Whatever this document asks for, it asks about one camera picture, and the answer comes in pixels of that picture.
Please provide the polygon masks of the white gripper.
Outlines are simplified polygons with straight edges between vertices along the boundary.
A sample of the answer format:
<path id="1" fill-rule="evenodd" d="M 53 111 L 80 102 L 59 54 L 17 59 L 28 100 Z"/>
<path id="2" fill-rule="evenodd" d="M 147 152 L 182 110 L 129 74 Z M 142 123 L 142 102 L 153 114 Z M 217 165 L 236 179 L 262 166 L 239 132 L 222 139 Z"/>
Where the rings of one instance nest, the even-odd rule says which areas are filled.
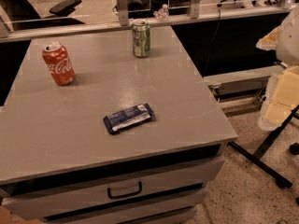
<path id="1" fill-rule="evenodd" d="M 299 7 L 295 7 L 279 27 L 261 38 L 257 49 L 276 50 L 277 58 L 288 65 L 299 65 Z M 273 74 L 265 91 L 258 126 L 264 131 L 280 127 L 299 105 L 299 67 L 291 66 Z"/>

